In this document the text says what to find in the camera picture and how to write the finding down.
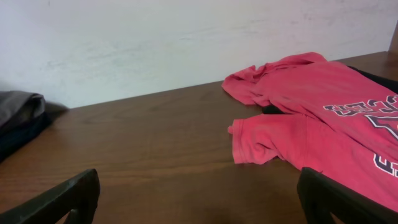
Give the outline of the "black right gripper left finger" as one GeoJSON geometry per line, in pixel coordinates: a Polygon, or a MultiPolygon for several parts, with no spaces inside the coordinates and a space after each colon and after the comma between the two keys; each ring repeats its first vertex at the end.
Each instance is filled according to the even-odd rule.
{"type": "Polygon", "coordinates": [[[1,223],[91,224],[98,206],[100,182],[96,169],[88,169],[1,214],[1,223]]]}

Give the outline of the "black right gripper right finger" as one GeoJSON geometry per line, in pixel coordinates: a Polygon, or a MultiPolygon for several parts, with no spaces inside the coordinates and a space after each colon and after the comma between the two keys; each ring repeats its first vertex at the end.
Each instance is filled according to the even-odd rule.
{"type": "Polygon", "coordinates": [[[397,223],[397,212],[304,167],[297,193],[308,223],[397,223]]]}

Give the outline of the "grey shorts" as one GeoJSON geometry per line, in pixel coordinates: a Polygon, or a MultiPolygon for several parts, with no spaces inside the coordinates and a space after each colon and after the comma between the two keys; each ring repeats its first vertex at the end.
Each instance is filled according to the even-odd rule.
{"type": "Polygon", "coordinates": [[[1,92],[1,134],[29,123],[45,112],[45,98],[24,91],[1,92]]]}

